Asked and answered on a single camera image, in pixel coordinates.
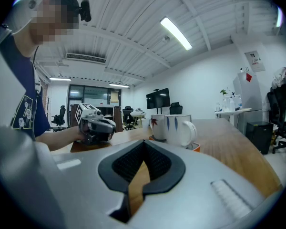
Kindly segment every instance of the air conditioner vent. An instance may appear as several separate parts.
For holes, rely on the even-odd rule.
[[[85,54],[67,53],[66,59],[106,64],[106,59]]]

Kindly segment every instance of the black box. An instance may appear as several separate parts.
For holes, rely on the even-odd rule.
[[[263,154],[268,154],[273,124],[260,121],[247,123],[246,137]]]

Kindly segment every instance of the television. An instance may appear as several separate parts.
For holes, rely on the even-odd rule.
[[[168,88],[146,95],[147,109],[170,107],[170,93]]]

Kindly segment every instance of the neck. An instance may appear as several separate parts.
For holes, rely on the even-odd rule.
[[[27,58],[30,58],[39,44],[33,40],[30,28],[31,23],[28,22],[22,29],[13,34],[16,47],[19,52]]]

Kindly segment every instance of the mug rim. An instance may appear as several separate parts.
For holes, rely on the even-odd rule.
[[[190,114],[167,114],[165,117],[186,117],[191,116]]]

